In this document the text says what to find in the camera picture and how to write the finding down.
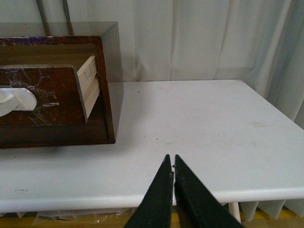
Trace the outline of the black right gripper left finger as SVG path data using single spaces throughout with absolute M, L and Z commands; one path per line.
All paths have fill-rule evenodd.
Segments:
M 126 228 L 169 228 L 173 198 L 171 159 L 164 157 L 142 202 L 125 224 Z

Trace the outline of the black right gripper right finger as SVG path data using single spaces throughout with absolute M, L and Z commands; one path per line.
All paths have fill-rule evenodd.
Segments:
M 182 228 L 243 227 L 214 198 L 179 155 L 175 155 L 174 192 Z

